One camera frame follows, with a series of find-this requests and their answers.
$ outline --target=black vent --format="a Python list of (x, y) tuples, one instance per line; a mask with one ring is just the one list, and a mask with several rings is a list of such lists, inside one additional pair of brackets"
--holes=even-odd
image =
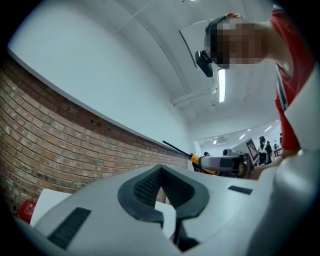
[(194, 188), (182, 179), (162, 170), (162, 188), (174, 208), (189, 201), (195, 194)]
[(161, 187), (161, 169), (153, 172), (133, 187), (133, 194), (142, 203), (155, 207)]
[(77, 207), (49, 236), (49, 241), (66, 249), (90, 213), (91, 210)]

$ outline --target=ceiling light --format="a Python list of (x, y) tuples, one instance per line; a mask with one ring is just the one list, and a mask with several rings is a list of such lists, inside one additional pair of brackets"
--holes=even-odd
[(219, 81), (219, 102), (225, 101), (226, 96), (226, 71), (224, 69), (218, 70), (218, 81)]
[(272, 127), (272, 125), (268, 129), (266, 129), (264, 132), (268, 131), (271, 127)]

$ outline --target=person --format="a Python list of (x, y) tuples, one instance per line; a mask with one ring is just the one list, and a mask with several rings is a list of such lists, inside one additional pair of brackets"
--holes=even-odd
[(280, 145), (281, 145), (281, 147), (282, 147), (282, 132), (280, 133)]
[[(240, 14), (228, 13), (212, 20), (205, 28), (204, 47), (210, 59), (222, 69), (230, 64), (258, 64), (264, 59), (275, 61), (289, 107), (315, 67), (315, 60), (304, 39), (276, 7), (267, 22), (252, 23)], [(281, 156), (272, 164), (254, 168), (252, 179), (259, 179), (262, 171), (278, 166), (300, 150), (298, 139), (284, 115), (283, 97), (276, 90), (277, 107), (283, 140)]]
[(276, 140), (274, 141), (273, 148), (274, 148), (274, 150), (276, 150), (276, 149), (278, 148), (278, 144), (277, 144), (277, 141), (276, 141)]
[(270, 146), (270, 141), (266, 143), (266, 139), (264, 136), (261, 136), (259, 138), (259, 141), (260, 141), (260, 145), (258, 147), (258, 153), (260, 155), (259, 165), (261, 164), (268, 165), (272, 163), (271, 161), (272, 148)]

